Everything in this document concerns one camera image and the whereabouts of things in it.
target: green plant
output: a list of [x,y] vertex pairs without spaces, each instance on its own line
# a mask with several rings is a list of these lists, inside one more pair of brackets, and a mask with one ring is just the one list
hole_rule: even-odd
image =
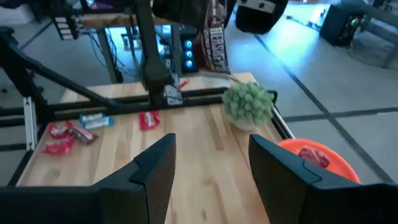
[[257,83],[239,83],[223,95],[225,115],[230,121],[265,123],[272,118],[274,97]]

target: hershey's candy bag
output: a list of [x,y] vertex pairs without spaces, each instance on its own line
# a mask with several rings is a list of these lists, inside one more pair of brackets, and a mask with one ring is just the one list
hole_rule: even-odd
[[198,69],[230,74],[224,39],[227,0],[207,0],[205,24],[193,43]]

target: desk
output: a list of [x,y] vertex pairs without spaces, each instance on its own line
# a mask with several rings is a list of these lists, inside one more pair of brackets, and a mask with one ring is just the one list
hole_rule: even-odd
[[[173,59],[175,65],[175,73],[181,75],[181,43],[180,43],[180,26],[176,23],[170,22],[166,19],[162,19],[156,16],[153,16],[155,25],[171,25],[172,28],[172,39],[173,39]],[[137,19],[135,16],[132,16],[132,20],[134,24],[137,24]],[[131,24],[129,15],[121,14],[121,13],[110,13],[110,14],[87,14],[81,17],[81,24],[87,29],[96,29],[99,44],[103,50],[103,55],[105,59],[106,66],[108,68],[109,77],[112,83],[121,83],[123,82],[123,78],[118,75],[116,72],[117,68],[114,64],[111,47],[109,46],[108,37],[104,30],[105,27],[126,27],[127,36],[129,39],[129,45],[131,48],[131,55],[133,57],[133,62],[135,66],[139,66],[137,62],[136,55],[134,53],[134,42],[133,35],[131,32]]]
[[[255,81],[250,73],[236,77]],[[187,78],[184,90],[229,85],[226,80]],[[140,83],[94,86],[108,97],[141,95]],[[63,102],[85,100],[75,92]],[[197,106],[160,112],[160,125],[140,131],[137,114],[113,116],[114,126],[93,130],[99,139],[84,146],[75,142],[69,155],[43,154],[47,132],[39,141],[18,186],[92,185],[133,160],[166,133],[177,135],[177,160],[166,223],[268,223],[248,157],[249,134],[229,124],[222,105]],[[272,122],[252,133],[278,142]]]

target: orange bowl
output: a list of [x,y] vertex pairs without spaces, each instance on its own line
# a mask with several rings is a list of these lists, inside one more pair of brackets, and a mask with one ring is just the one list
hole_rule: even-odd
[[326,168],[328,171],[334,172],[353,182],[361,183],[354,169],[339,154],[320,143],[308,139],[287,139],[281,141],[278,145],[296,155],[299,154],[304,146],[309,146],[321,151],[329,157],[330,164]]

